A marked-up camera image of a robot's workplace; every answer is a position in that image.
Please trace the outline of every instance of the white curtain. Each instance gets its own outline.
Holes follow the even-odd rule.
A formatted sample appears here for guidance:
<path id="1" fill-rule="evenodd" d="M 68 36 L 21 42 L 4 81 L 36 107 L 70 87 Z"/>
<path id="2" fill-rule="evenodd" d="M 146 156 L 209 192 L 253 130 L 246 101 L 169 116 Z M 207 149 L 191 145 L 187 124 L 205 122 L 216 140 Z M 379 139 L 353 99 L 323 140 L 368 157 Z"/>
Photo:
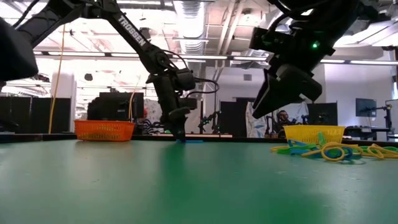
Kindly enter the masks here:
<path id="1" fill-rule="evenodd" d="M 160 117 L 162 116 L 162 108 L 160 107 L 157 100 L 148 100 L 144 99 L 144 108 L 148 112 L 147 119 L 153 122 L 159 122 Z"/>
<path id="2" fill-rule="evenodd" d="M 246 132 L 248 138 L 265 138 L 267 129 L 266 117 L 263 116 L 260 119 L 253 118 L 253 110 L 253 103 L 249 102 L 246 106 Z"/>

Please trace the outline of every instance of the green table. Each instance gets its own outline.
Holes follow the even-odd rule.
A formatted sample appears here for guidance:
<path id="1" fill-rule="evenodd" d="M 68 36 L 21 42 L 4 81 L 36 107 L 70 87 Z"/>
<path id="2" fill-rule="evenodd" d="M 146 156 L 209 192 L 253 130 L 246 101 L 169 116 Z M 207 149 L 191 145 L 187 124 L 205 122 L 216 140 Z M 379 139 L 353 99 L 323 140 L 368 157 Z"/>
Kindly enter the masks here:
<path id="1" fill-rule="evenodd" d="M 277 144 L 0 144 L 0 223 L 395 223 L 397 161 Z"/>

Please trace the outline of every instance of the rubber band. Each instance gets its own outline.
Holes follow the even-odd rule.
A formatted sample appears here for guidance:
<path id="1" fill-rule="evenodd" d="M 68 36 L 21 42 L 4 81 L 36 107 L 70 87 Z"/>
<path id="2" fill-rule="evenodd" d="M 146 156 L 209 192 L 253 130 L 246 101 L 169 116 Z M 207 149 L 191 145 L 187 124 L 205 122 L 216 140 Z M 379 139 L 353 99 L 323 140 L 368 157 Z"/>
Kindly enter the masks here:
<path id="1" fill-rule="evenodd" d="M 330 149 L 338 149 L 338 150 L 340 150 L 340 151 L 341 151 L 341 156 L 338 157 L 338 158 L 330 158 L 330 157 L 328 157 L 328 156 L 325 154 L 325 151 L 330 150 Z M 341 147 L 328 148 L 328 147 L 323 146 L 323 147 L 321 148 L 321 155 L 322 155 L 322 157 L 323 157 L 324 159 L 328 160 L 328 161 L 336 162 L 336 161 L 343 160 L 344 157 L 345 157 L 345 154 L 346 154 L 345 151 L 344 151 L 343 148 L 341 148 Z"/>
<path id="2" fill-rule="evenodd" d="M 385 159 L 398 159 L 398 156 L 390 156 L 390 155 L 385 155 Z"/>
<path id="3" fill-rule="evenodd" d="M 311 152 L 307 152 L 307 153 L 303 153 L 301 154 L 302 157 L 307 157 L 307 156 L 312 156 L 315 154 L 321 153 L 321 150 L 315 150 L 315 151 L 311 151 Z"/>
<path id="4" fill-rule="evenodd" d="M 276 152 L 276 151 L 278 151 L 278 150 L 280 150 L 280 149 L 286 150 L 286 149 L 289 149 L 289 147 L 288 147 L 288 146 L 276 146 L 276 147 L 272 147 L 272 148 L 271 148 L 271 151 L 272 151 L 272 152 Z"/>
<path id="5" fill-rule="evenodd" d="M 377 147 L 381 152 L 385 152 L 386 154 L 392 154 L 392 155 L 397 155 L 398 156 L 398 152 L 385 149 L 383 147 L 378 146 L 377 144 L 372 144 L 372 146 L 373 147 Z"/>
<path id="6" fill-rule="evenodd" d="M 330 149 L 330 150 L 327 150 L 326 152 L 325 152 L 325 154 L 326 154 L 326 156 L 327 157 L 329 157 L 329 158 L 332 158 L 332 159 L 336 159 L 336 158 L 339 158 L 340 156 L 341 156 L 341 151 L 340 150 L 335 150 L 334 148 L 333 149 Z"/>
<path id="7" fill-rule="evenodd" d="M 345 159 L 349 159 L 349 158 L 351 158 L 351 156 L 353 156 L 354 153 L 353 153 L 352 148 L 350 148 L 350 147 L 342 147 L 342 148 L 343 148 L 344 152 L 345 152 L 345 150 L 348 151 L 344 157 Z"/>
<path id="8" fill-rule="evenodd" d="M 381 151 L 379 150 L 379 148 L 376 147 L 376 146 L 369 146 L 369 147 L 368 147 L 368 154 L 372 154 L 373 157 L 376 157 L 376 158 L 378 158 L 378 159 L 384 159 L 383 153 L 381 153 Z"/>
<path id="9" fill-rule="evenodd" d="M 361 147 L 359 147 L 358 145 L 350 145 L 350 144 L 339 144 L 339 143 L 335 143 L 335 142 L 329 142 L 326 143 L 323 147 L 348 147 L 351 150 L 352 149 L 356 149 L 358 152 L 357 153 L 353 153 L 354 156 L 359 156 L 363 153 L 363 149 Z"/>

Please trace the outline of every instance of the person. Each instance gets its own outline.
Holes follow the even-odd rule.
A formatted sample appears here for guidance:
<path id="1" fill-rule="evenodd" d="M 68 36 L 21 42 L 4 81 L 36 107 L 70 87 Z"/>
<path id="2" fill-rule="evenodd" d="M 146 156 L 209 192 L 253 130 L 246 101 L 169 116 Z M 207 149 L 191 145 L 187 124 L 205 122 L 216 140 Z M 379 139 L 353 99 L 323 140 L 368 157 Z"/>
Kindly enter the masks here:
<path id="1" fill-rule="evenodd" d="M 152 122 L 147 119 L 148 111 L 144 108 L 144 117 L 138 118 L 137 124 L 142 128 L 142 135 L 151 135 L 154 134 L 155 131 L 152 128 Z"/>
<path id="2" fill-rule="evenodd" d="M 285 110 L 281 110 L 278 113 L 278 123 L 281 124 L 282 126 L 289 125 L 289 114 Z"/>

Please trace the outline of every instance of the computer monitor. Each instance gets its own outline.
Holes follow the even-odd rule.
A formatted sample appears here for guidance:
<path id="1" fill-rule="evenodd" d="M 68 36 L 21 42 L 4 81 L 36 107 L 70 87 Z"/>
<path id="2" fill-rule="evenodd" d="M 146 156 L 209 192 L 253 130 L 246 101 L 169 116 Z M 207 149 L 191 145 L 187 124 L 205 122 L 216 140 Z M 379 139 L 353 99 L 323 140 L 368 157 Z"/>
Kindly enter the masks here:
<path id="1" fill-rule="evenodd" d="M 308 123 L 313 125 L 338 125 L 337 103 L 308 104 Z"/>
<path id="2" fill-rule="evenodd" d="M 102 100 L 111 100 L 118 102 L 129 102 L 131 93 L 99 93 L 99 97 Z M 132 97 L 132 117 L 133 118 L 143 118 L 144 117 L 144 93 L 135 93 Z"/>
<path id="3" fill-rule="evenodd" d="M 372 99 L 355 99 L 355 113 L 357 117 L 375 118 L 377 102 Z"/>

